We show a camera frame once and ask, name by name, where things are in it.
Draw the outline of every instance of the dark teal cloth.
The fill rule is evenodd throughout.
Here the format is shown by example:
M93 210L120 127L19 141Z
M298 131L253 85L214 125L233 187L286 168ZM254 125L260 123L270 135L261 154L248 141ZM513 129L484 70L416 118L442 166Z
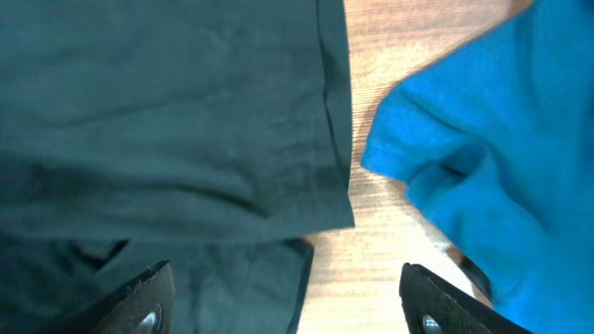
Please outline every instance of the dark teal cloth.
M363 166L490 278L497 311L536 333L594 315L594 2L540 0L404 80Z
M294 333L352 226L341 0L0 3L0 328L169 260L173 333Z

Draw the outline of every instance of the black plastic object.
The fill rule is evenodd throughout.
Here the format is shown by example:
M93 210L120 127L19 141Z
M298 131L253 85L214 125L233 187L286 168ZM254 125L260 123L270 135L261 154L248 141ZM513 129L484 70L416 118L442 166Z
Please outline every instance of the black plastic object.
M168 334L174 312L174 276L159 262L77 315L39 334Z
M411 334L525 334L420 264L405 263L400 297Z
M471 259L466 256L462 257L462 262L459 265L462 273L483 293L483 295L493 302L493 291L491 289L491 281L484 274L478 265L474 264Z

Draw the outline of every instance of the garment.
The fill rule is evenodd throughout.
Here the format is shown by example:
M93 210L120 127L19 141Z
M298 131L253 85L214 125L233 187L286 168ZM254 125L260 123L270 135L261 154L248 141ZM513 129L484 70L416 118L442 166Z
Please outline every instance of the garment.
M171 260L176 332L295 330L312 250L285 239L354 223L342 1L8 2L0 49L2 322Z
M594 289L594 6L536 1L400 83L363 166L489 277L495 309L536 333L585 333Z

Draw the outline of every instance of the wooden table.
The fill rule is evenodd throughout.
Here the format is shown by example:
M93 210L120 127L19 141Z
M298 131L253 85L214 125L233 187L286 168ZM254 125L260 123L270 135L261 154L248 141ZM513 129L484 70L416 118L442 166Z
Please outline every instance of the wooden table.
M300 334L408 333L398 296L403 263L421 263L472 293L404 187L360 167L379 101L396 83L498 25L527 0L344 0L353 88L349 194L356 229L311 237L316 258Z

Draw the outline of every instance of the blue fabric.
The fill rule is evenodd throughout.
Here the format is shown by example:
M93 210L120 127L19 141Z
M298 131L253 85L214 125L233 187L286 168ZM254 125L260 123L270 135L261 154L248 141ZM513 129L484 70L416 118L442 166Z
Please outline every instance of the blue fabric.
M363 166L491 279L498 312L537 333L594 315L594 1L537 1L404 80Z

